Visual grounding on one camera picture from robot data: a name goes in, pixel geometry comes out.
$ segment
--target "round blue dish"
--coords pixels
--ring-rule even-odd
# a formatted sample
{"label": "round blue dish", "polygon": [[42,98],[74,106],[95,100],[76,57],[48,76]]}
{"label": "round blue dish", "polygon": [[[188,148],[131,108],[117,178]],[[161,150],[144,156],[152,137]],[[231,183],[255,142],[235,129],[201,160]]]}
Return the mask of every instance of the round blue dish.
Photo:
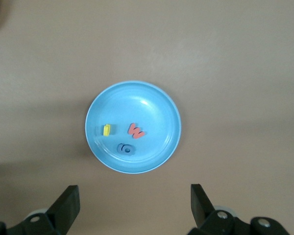
{"label": "round blue dish", "polygon": [[[145,133],[129,134],[134,123]],[[110,124],[110,135],[103,129]],[[181,118],[173,100],[160,88],[142,81],[117,83],[91,104],[85,124],[86,139],[94,155],[107,167],[129,174],[151,171],[175,151],[181,136]],[[131,154],[120,152],[131,145]]]}

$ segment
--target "beige table surface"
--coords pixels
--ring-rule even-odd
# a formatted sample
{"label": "beige table surface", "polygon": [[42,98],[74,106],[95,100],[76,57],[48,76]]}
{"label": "beige table surface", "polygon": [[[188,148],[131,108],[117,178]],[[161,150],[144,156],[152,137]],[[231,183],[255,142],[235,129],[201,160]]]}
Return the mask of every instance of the beige table surface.
{"label": "beige table surface", "polygon": [[[165,90],[183,123],[173,156],[139,175],[105,167],[84,133],[93,99],[125,80]],[[191,183],[294,235],[294,0],[0,2],[1,221],[78,184],[70,235],[185,235]]]}

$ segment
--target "yellow object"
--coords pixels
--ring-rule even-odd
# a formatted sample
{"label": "yellow object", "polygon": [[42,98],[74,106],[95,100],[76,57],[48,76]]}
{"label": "yellow object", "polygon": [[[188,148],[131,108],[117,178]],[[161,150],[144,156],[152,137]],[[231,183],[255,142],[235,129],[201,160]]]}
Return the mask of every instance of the yellow object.
{"label": "yellow object", "polygon": [[109,136],[109,134],[110,134],[110,124],[106,124],[103,128],[103,135]]}

